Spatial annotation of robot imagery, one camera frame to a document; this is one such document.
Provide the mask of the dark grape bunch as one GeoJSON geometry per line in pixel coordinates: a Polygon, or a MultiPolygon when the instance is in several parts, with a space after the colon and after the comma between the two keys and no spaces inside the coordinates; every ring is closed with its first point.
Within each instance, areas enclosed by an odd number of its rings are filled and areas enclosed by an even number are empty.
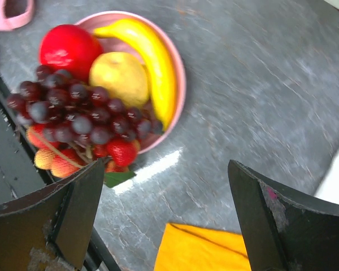
{"type": "Polygon", "coordinates": [[[22,125],[43,125],[49,142],[105,145],[115,137],[142,141],[164,132],[144,107],[126,107],[105,88],[87,85],[65,69],[39,65],[36,78],[21,82],[6,104],[22,125]]]}

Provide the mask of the yellow fake pear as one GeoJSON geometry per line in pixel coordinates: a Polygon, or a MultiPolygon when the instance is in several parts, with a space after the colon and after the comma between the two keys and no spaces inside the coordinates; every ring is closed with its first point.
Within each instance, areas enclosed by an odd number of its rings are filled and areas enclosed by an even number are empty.
{"type": "Polygon", "coordinates": [[[150,98],[146,71],[130,53],[101,54],[89,72],[91,86],[101,86],[111,98],[119,98],[126,107],[142,108],[150,98]]]}

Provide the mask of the yellow fake banana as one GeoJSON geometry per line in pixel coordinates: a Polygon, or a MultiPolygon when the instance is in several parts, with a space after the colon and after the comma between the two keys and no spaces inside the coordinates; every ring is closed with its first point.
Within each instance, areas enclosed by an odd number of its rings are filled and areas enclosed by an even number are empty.
{"type": "Polygon", "coordinates": [[[154,113],[167,130],[176,109],[177,82],[171,55],[160,37],[152,27],[132,18],[96,28],[93,34],[97,38],[118,38],[139,53],[149,73],[154,113]]]}

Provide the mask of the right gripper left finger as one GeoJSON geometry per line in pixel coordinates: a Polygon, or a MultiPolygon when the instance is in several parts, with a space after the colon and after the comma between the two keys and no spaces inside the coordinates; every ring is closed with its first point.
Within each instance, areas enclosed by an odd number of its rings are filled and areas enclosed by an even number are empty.
{"type": "Polygon", "coordinates": [[[0,205],[0,270],[80,270],[104,180],[99,159],[0,205]]]}

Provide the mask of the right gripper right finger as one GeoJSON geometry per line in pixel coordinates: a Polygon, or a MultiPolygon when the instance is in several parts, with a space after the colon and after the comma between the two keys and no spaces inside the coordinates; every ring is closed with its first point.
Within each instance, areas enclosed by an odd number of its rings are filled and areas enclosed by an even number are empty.
{"type": "Polygon", "coordinates": [[[228,178],[252,270],[339,270],[339,204],[235,160],[228,178]]]}

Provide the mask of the red fake apple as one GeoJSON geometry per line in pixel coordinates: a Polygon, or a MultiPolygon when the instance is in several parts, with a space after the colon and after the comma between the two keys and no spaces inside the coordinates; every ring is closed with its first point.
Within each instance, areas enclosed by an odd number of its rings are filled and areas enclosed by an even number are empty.
{"type": "Polygon", "coordinates": [[[53,70],[65,69],[87,82],[93,62],[103,53],[102,45],[89,32],[73,24],[62,24],[43,37],[38,59],[53,70]]]}

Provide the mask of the red strawberry bunch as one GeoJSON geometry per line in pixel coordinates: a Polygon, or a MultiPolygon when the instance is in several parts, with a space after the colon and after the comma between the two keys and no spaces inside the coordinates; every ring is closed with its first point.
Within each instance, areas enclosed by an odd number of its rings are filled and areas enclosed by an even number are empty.
{"type": "Polygon", "coordinates": [[[135,161],[140,150],[137,140],[127,142],[113,139],[106,145],[89,145],[88,150],[82,151],[76,145],[63,148],[58,142],[47,141],[44,128],[43,125],[36,124],[26,131],[27,140],[37,147],[34,165],[38,169],[50,171],[57,178],[66,178],[90,162],[102,158],[105,164],[103,182],[107,187],[113,188],[136,176],[129,166],[135,161]]]}

